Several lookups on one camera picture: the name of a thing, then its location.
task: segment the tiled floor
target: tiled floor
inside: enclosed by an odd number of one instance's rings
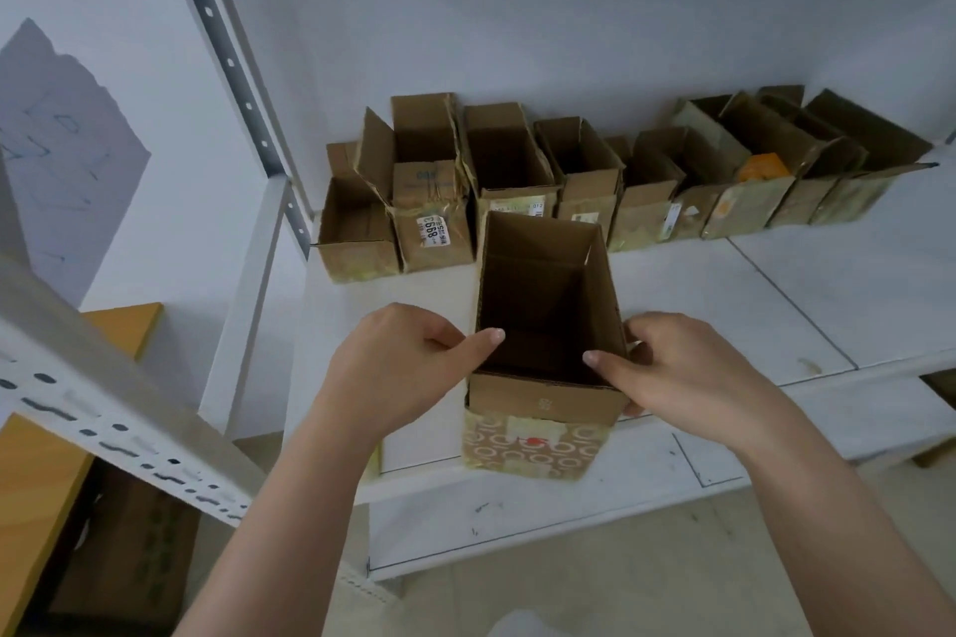
[[[956,594],[956,457],[875,486]],[[201,535],[197,566],[214,537]],[[576,637],[810,634],[749,489],[412,575],[397,607],[337,589],[324,634],[484,637],[518,608]]]

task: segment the right hand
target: right hand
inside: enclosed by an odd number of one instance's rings
[[[628,319],[624,330],[628,341],[639,341],[630,361],[589,350],[584,362],[670,425],[738,453],[809,425],[803,411],[706,322],[649,312]]]

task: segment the white wall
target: white wall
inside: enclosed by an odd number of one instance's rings
[[[236,2],[319,202],[325,143],[392,94],[517,98],[633,133],[678,95],[805,82],[925,136],[956,125],[956,0]]]
[[[109,90],[152,152],[83,309],[164,303],[143,366],[195,406],[265,187],[262,167],[186,0],[2,0],[0,40],[27,16]],[[240,436],[283,426],[303,282],[283,227]]]

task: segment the orange object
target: orange object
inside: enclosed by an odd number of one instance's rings
[[[774,153],[755,154],[737,172],[737,181],[749,182],[755,179],[765,182],[781,176],[790,176],[790,170],[779,156]]]

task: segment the left hand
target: left hand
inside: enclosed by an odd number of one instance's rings
[[[498,328],[465,337],[429,310],[386,305],[342,341],[312,411],[372,450],[434,406],[504,339]]]

